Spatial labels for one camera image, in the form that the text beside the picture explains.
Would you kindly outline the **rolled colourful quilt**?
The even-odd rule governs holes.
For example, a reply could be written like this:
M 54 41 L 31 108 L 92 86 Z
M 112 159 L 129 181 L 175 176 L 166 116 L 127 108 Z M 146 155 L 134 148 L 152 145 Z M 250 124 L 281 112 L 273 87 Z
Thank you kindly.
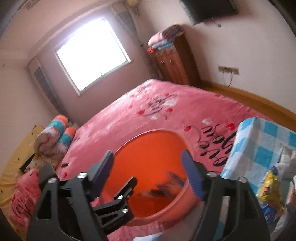
M 59 114 L 39 133 L 35 139 L 34 151 L 36 154 L 61 161 L 75 134 L 76 129 L 69 126 L 68 118 Z

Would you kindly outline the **folded blankets on cabinet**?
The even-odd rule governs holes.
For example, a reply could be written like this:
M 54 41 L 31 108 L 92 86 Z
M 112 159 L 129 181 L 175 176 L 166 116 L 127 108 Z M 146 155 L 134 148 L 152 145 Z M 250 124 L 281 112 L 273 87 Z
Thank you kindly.
M 153 53 L 160 47 L 163 47 L 167 44 L 172 44 L 177 37 L 180 37 L 183 34 L 184 30 L 181 25 L 171 25 L 151 36 L 147 44 L 147 51 L 149 53 Z

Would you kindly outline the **yellow snack wrapper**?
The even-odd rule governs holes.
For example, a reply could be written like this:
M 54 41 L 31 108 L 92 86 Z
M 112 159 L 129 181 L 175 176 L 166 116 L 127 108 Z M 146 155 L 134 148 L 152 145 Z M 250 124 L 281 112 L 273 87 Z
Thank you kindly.
M 266 174 L 258 190 L 257 198 L 260 203 L 266 203 L 277 210 L 284 210 L 281 202 L 280 181 L 272 172 Z

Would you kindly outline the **white air conditioner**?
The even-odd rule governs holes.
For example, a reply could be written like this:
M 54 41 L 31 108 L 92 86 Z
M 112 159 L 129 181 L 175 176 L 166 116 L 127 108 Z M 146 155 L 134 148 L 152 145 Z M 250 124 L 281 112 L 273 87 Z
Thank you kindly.
M 129 6 L 136 7 L 141 2 L 141 0 L 126 0 L 126 2 Z

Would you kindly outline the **left grey curtain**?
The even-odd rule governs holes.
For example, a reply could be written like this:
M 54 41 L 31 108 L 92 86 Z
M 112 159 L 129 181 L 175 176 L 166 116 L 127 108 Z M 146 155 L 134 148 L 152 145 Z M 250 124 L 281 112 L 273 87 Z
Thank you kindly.
M 43 72 L 43 68 L 36 57 L 34 57 L 28 64 L 28 70 L 34 80 L 36 80 L 36 82 L 38 83 L 41 90 L 44 92 L 49 102 L 51 102 L 52 106 L 57 110 L 57 112 L 70 119 L 69 114 L 63 107 L 63 104 L 60 102 L 60 99 L 58 98 L 54 88 L 47 81 L 46 76 Z

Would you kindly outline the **blue tissue packet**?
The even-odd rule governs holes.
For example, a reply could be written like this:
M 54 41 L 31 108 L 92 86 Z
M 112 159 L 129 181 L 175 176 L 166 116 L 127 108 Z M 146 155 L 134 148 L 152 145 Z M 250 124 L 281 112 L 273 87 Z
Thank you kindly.
M 265 221 L 268 225 L 278 220 L 282 214 L 281 210 L 271 207 L 269 205 L 265 205 L 262 208 L 262 212 L 263 212 Z

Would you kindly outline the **right grey curtain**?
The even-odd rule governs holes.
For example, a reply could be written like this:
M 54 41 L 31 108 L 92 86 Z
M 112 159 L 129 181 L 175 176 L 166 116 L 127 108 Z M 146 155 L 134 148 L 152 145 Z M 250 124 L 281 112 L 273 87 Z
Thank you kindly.
M 116 20 L 123 26 L 127 33 L 134 39 L 134 41 L 140 46 L 143 47 L 135 26 L 135 23 L 132 19 L 126 4 L 123 1 L 115 2 L 110 6 L 113 11 Z

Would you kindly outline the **wall power socket strip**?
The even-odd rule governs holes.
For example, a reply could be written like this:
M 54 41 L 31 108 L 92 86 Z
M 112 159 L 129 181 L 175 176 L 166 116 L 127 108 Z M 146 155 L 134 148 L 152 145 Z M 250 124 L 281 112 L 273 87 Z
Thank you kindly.
M 220 72 L 223 72 L 223 73 L 232 73 L 234 75 L 239 75 L 239 69 L 238 68 L 219 66 L 218 69 L 219 69 Z

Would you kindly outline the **wall mounted black television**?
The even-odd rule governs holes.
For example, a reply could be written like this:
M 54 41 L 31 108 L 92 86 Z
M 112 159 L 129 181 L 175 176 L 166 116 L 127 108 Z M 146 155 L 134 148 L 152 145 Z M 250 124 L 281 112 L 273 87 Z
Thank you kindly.
M 193 25 L 238 14 L 236 5 L 230 0 L 181 0 L 179 3 Z

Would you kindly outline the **pink floral bedspread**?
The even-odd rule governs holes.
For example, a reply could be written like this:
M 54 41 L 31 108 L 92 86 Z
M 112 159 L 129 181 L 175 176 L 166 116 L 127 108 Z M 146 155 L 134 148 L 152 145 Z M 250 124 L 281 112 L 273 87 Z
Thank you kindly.
M 239 124 L 263 114 L 234 99 L 196 87 L 148 80 L 93 116 L 75 134 L 57 168 L 60 179 L 71 179 L 100 161 L 106 151 L 116 153 L 142 133 L 169 130 L 181 135 L 196 161 L 220 173 L 234 145 Z M 133 240 L 162 232 L 174 222 L 121 227 L 109 240 Z

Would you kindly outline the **grey curtain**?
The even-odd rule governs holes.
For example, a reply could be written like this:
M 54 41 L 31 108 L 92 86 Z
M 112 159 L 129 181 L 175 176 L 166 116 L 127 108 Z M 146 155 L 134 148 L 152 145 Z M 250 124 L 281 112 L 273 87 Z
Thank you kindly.
M 127 33 L 134 39 L 134 41 L 140 46 L 143 47 L 135 26 L 135 23 L 132 19 L 126 4 L 123 1 L 115 2 L 110 6 L 113 11 L 116 20 L 123 26 Z
M 63 104 L 60 102 L 60 99 L 58 98 L 54 88 L 47 81 L 46 76 L 43 72 L 43 68 L 36 57 L 34 57 L 28 64 L 28 70 L 34 80 L 36 80 L 36 82 L 38 83 L 41 90 L 44 92 L 49 102 L 51 102 L 52 106 L 57 110 L 57 112 L 70 119 L 69 114 L 63 107 Z

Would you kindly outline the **brown wooden cabinet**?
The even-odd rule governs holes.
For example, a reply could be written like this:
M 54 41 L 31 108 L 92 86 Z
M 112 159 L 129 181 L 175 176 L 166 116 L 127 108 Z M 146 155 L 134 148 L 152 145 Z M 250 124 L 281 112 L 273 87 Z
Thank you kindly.
M 201 78 L 184 35 L 177 37 L 170 47 L 155 51 L 152 56 L 162 80 L 180 85 L 199 86 Z

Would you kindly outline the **yellow bed sheet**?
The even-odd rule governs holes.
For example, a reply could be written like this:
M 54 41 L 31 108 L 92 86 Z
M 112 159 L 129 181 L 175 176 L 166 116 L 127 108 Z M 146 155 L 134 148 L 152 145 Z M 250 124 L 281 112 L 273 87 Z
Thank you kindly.
M 26 240 L 26 232 L 9 220 L 8 210 L 11 205 L 16 180 L 22 176 L 20 167 L 34 154 L 34 141 L 43 129 L 40 125 L 34 126 L 16 148 L 1 175 L 1 210 L 13 230 L 16 231 L 22 240 Z

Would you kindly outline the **orange plastic trash bucket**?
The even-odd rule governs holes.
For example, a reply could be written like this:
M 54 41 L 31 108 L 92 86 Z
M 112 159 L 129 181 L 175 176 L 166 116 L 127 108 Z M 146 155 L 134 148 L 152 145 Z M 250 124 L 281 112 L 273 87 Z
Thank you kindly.
M 119 189 L 135 177 L 137 185 L 128 200 L 134 214 L 129 226 L 182 219 L 199 203 L 189 182 L 185 182 L 172 198 L 148 195 L 147 192 L 167 182 L 169 172 L 186 180 L 181 153 L 187 149 L 189 145 L 185 139 L 169 130 L 153 130 L 132 138 L 115 153 L 113 168 L 99 197 L 100 203 L 111 202 Z

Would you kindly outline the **pink love pillow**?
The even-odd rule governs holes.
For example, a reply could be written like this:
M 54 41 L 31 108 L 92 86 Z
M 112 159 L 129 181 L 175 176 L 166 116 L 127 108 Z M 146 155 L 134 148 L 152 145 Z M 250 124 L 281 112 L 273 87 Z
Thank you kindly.
M 18 178 L 8 210 L 8 217 L 20 230 L 27 232 L 40 195 L 38 169 L 32 169 Z

